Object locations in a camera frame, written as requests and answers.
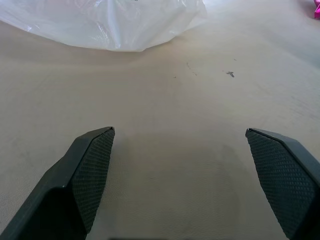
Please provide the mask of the translucent white plastic bag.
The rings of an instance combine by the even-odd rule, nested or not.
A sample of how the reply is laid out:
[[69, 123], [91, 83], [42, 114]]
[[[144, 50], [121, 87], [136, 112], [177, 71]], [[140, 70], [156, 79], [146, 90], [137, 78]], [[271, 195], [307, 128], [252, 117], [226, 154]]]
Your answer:
[[205, 21], [203, 0], [0, 0], [0, 21], [69, 46], [141, 52]]

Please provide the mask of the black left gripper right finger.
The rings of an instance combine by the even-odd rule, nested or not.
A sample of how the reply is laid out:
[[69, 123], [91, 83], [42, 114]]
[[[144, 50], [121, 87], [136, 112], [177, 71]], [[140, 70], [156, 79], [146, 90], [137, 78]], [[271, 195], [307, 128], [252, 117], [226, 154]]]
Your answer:
[[320, 240], [320, 162], [297, 140], [249, 128], [260, 186], [289, 240]]

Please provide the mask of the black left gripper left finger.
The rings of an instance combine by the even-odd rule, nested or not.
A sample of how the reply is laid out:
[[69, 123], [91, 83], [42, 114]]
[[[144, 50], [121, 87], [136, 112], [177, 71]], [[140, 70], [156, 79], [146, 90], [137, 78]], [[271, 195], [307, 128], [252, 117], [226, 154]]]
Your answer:
[[112, 126], [77, 137], [24, 201], [0, 240], [86, 240], [107, 182]]

